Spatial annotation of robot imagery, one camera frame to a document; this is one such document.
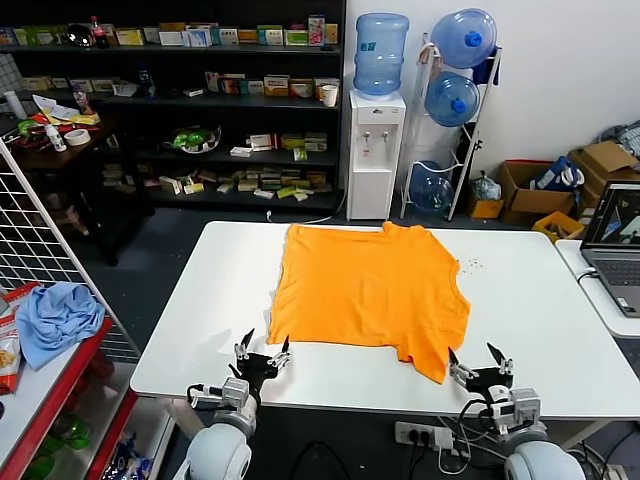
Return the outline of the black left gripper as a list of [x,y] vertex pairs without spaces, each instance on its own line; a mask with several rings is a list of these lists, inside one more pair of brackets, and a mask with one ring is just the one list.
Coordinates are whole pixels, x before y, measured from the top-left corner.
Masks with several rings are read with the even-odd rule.
[[248,346],[254,331],[255,329],[252,328],[239,343],[234,345],[234,352],[236,377],[248,383],[250,395],[259,395],[263,383],[277,377],[278,373],[290,361],[291,354],[289,352],[289,337],[285,338],[281,351],[272,358],[258,353],[249,353]]

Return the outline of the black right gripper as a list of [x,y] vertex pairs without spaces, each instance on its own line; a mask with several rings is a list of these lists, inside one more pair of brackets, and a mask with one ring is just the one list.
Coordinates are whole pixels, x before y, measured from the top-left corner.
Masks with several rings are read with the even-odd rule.
[[513,360],[506,358],[502,351],[491,343],[487,343],[487,347],[498,367],[486,367],[474,371],[459,361],[451,347],[448,348],[450,376],[458,384],[467,383],[467,391],[470,393],[488,395],[491,387],[511,388],[513,385]]

